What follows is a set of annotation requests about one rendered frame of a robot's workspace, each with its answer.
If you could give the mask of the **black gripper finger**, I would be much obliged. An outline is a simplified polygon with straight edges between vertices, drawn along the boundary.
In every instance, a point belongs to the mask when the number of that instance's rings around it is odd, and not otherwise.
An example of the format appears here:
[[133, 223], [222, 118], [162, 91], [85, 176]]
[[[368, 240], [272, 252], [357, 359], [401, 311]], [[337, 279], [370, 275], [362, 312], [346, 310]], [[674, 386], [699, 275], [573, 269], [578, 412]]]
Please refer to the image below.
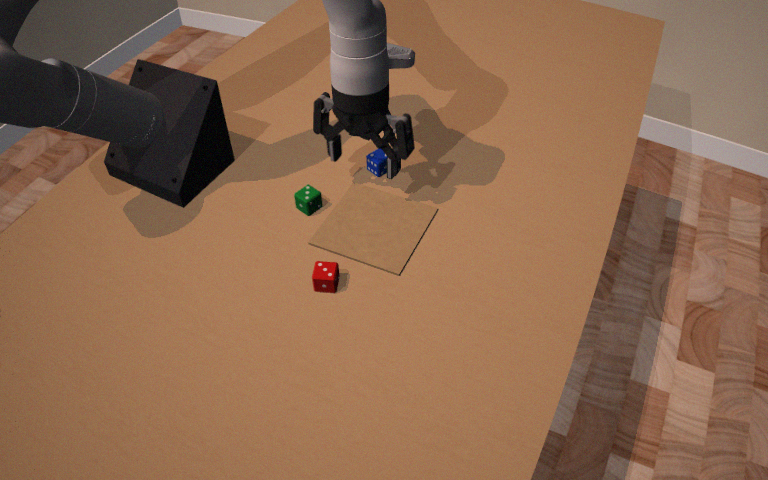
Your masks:
[[406, 160], [414, 150], [412, 122], [411, 116], [407, 113], [403, 114], [402, 117], [387, 114], [385, 116], [388, 125], [383, 130], [384, 136], [382, 138], [367, 120], [360, 123], [360, 128], [388, 157], [387, 178], [393, 179], [401, 169], [401, 159]]
[[329, 124], [329, 111], [333, 104], [333, 99], [327, 92], [324, 92], [314, 101], [313, 131], [324, 136], [327, 141], [328, 155], [331, 157], [331, 161], [336, 162], [342, 155], [341, 134], [339, 133], [349, 126], [353, 119], [350, 115], [346, 115], [334, 126], [331, 126]]

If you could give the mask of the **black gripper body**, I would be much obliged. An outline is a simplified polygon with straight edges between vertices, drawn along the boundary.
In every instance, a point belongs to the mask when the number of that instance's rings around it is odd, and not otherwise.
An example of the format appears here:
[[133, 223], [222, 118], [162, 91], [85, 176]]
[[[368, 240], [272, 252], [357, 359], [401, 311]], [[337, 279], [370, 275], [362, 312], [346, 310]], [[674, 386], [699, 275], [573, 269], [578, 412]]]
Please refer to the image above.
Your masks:
[[391, 115], [388, 109], [389, 82], [381, 91], [369, 95], [348, 95], [337, 91], [332, 86], [332, 98], [334, 103], [332, 111], [337, 119], [340, 121], [349, 114], [353, 119], [352, 123], [345, 128], [349, 135], [370, 140], [359, 126], [363, 120], [369, 121], [378, 134], [387, 127], [388, 120], [385, 115]]

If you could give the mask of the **green die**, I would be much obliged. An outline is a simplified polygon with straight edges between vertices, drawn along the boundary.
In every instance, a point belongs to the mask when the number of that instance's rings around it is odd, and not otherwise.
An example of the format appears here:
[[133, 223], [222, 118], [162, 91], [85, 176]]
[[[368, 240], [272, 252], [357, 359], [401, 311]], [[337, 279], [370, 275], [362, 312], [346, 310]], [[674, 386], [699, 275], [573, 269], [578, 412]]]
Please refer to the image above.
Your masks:
[[322, 205], [321, 192], [310, 185], [306, 185], [294, 194], [296, 208], [306, 214], [312, 215]]

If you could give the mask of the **red die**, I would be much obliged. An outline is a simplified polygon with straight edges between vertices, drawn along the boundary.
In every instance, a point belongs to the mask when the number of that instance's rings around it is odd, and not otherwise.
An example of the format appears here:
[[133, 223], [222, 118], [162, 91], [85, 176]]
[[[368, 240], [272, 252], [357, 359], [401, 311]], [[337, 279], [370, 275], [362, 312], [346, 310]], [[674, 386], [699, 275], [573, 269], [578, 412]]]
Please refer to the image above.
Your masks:
[[339, 277], [337, 262], [317, 261], [312, 275], [314, 291], [336, 293]]

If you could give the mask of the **blue die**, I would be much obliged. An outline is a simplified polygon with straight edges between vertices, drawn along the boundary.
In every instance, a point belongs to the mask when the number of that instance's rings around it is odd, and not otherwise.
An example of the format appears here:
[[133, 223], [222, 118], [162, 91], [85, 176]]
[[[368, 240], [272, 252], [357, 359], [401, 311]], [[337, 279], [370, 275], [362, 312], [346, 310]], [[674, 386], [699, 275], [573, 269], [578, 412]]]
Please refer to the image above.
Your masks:
[[377, 149], [366, 156], [367, 158], [367, 170], [381, 177], [387, 173], [387, 156], [382, 149]]

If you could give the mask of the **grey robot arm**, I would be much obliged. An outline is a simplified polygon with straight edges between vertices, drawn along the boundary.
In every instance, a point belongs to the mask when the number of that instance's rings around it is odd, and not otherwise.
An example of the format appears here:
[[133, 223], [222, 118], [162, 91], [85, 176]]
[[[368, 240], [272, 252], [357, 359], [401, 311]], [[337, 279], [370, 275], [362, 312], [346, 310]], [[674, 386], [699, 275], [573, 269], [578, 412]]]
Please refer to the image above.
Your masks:
[[[149, 145], [163, 121], [155, 95], [58, 59], [38, 61], [13, 48], [38, 1], [0, 0], [0, 123], [46, 126], [132, 148]], [[380, 0], [322, 2], [329, 17], [331, 83], [337, 91], [376, 93], [387, 86], [389, 69], [415, 64], [412, 49], [387, 43]]]

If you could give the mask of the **tan square mat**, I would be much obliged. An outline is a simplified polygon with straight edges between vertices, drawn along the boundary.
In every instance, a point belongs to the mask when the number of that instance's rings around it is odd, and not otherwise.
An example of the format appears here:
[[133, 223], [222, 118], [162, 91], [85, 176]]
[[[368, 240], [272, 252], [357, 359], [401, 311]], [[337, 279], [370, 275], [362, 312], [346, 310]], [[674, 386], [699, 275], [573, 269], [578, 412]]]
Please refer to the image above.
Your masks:
[[400, 276], [437, 211], [353, 183], [308, 244]]

